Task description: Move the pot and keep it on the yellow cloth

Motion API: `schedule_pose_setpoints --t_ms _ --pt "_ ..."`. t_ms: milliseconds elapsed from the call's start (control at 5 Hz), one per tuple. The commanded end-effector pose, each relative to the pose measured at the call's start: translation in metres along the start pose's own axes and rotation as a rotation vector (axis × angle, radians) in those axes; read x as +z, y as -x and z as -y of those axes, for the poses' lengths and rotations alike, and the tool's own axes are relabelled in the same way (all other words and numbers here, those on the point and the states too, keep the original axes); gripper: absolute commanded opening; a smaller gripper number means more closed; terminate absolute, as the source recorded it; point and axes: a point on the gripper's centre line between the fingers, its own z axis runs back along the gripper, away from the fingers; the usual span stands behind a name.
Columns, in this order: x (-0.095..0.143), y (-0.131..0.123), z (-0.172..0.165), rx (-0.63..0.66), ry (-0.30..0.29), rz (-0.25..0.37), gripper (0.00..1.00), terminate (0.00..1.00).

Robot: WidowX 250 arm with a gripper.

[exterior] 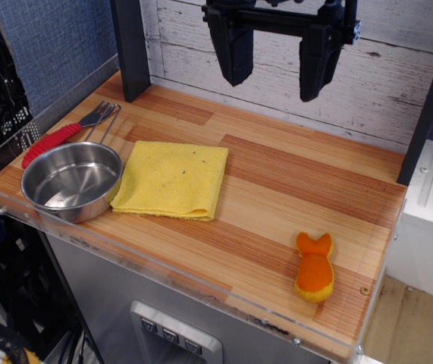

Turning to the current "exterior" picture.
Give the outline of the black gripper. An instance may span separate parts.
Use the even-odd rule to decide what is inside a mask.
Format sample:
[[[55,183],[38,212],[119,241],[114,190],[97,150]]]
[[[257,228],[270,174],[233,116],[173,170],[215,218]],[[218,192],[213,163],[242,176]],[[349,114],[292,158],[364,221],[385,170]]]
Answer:
[[[315,14],[262,8],[256,1],[207,1],[203,21],[224,79],[240,85],[253,72],[253,31],[297,36],[300,42],[300,99],[317,98],[334,76],[343,44],[355,44],[362,23],[356,1],[325,1]]]

